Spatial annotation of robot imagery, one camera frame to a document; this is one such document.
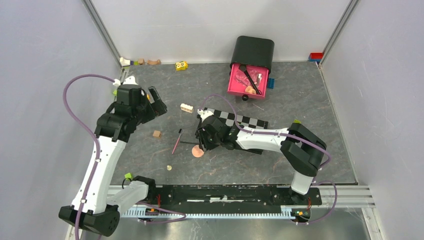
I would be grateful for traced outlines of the black makeup brush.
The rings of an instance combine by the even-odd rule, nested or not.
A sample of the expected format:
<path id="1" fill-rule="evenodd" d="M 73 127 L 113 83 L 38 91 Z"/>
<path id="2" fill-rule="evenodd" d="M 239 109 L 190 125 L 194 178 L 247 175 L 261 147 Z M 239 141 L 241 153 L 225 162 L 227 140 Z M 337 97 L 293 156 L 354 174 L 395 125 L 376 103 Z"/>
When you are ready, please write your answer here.
<path id="1" fill-rule="evenodd" d="M 250 82 L 250 85 L 256 90 L 256 94 L 257 95 L 261 95 L 262 92 L 258 89 L 258 87 L 256 86 L 256 84 L 254 83 L 252 77 L 250 76 L 250 74 L 249 74 L 249 72 L 247 70 L 247 66 L 245 64 L 240 64 L 239 67 L 238 67 L 238 69 L 240 71 L 242 71 L 246 75 L 247 79 Z"/>

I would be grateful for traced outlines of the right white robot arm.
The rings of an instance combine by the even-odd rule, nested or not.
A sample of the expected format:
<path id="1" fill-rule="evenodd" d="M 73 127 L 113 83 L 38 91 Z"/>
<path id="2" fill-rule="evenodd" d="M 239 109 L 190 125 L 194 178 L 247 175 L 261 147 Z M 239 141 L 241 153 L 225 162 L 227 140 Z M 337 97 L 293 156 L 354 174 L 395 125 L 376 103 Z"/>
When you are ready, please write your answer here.
<path id="1" fill-rule="evenodd" d="M 256 154 L 281 153 L 294 169 L 289 199 L 302 204 L 309 198 L 310 186 L 327 155 L 327 145 L 308 128 L 296 122 L 281 129 L 252 128 L 236 121 L 229 125 L 209 109 L 198 110 L 197 114 L 200 124 L 196 134 L 203 150 L 223 147 Z"/>

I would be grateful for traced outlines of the round pink powder puff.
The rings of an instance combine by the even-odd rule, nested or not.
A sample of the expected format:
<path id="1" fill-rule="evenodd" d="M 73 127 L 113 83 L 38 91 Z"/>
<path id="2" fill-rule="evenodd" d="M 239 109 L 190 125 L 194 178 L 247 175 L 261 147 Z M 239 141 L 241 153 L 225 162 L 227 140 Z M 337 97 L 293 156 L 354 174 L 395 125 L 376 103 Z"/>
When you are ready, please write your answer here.
<path id="1" fill-rule="evenodd" d="M 204 155 L 205 152 L 199 145 L 195 145 L 192 148 L 191 153 L 195 158 L 200 158 Z"/>

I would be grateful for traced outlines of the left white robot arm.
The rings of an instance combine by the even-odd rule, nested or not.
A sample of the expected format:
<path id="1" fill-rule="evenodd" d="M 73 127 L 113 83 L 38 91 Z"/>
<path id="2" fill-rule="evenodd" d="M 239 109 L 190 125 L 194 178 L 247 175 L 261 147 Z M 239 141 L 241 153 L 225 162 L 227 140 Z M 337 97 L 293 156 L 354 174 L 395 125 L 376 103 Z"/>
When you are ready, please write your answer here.
<path id="1" fill-rule="evenodd" d="M 66 110 L 94 142 L 82 184 L 71 204 L 61 207 L 58 214 L 61 220 L 74 227 L 75 240 L 80 239 L 81 231 L 109 237 L 116 230 L 121 215 L 133 205 L 140 201 L 151 204 L 157 199 L 155 180 L 142 176 L 134 177 L 128 186 L 113 196 L 108 196 L 108 191 L 117 162 L 131 134 L 138 125 L 167 112 L 167 106 L 154 86 L 144 90 L 136 83 L 134 76 L 120 81 L 100 75 L 100 79 L 117 86 L 117 94 L 92 131 L 76 117 L 67 101 L 71 84 L 88 76 L 74 77 L 66 84 L 62 94 Z"/>

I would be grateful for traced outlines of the pink lip gloss wand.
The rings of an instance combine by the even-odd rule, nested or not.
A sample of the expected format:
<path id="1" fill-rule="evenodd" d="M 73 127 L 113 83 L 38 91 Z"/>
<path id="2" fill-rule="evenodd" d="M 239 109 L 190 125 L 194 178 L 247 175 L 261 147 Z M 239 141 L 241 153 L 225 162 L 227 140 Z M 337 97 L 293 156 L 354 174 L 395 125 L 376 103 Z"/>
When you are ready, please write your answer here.
<path id="1" fill-rule="evenodd" d="M 180 129 L 179 129 L 179 131 L 178 131 L 178 138 L 177 138 L 177 140 L 176 140 L 176 142 L 175 142 L 175 144 L 174 144 L 174 147 L 173 147 L 173 149 L 172 149 L 172 152 L 171 152 L 171 154 L 172 154 L 172 155 L 175 153 L 176 148 L 177 148 L 177 146 L 178 146 L 178 144 L 179 144 L 179 142 L 180 142 L 180 139 L 181 139 L 181 136 L 182 136 L 182 132 L 183 132 L 183 129 L 182 129 L 182 128 L 180 128 Z"/>

